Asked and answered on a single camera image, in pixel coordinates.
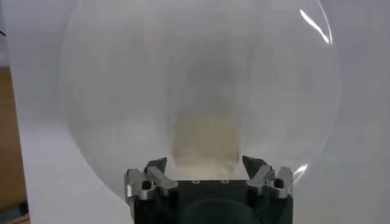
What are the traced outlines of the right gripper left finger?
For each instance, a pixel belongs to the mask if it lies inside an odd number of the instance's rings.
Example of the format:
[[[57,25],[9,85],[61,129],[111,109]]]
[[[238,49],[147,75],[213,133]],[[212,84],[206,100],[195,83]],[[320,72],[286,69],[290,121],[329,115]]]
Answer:
[[[153,200],[157,193],[169,197],[179,183],[165,175],[167,158],[149,161],[143,171],[128,169],[124,175],[125,199]]]

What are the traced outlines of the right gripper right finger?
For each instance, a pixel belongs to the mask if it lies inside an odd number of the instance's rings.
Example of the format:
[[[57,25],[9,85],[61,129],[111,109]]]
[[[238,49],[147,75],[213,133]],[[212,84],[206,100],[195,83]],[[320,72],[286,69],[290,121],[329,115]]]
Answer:
[[[293,173],[289,167],[282,166],[278,173],[263,159],[242,156],[245,170],[249,176],[246,184],[254,189],[259,197],[268,196],[282,200],[293,195]]]

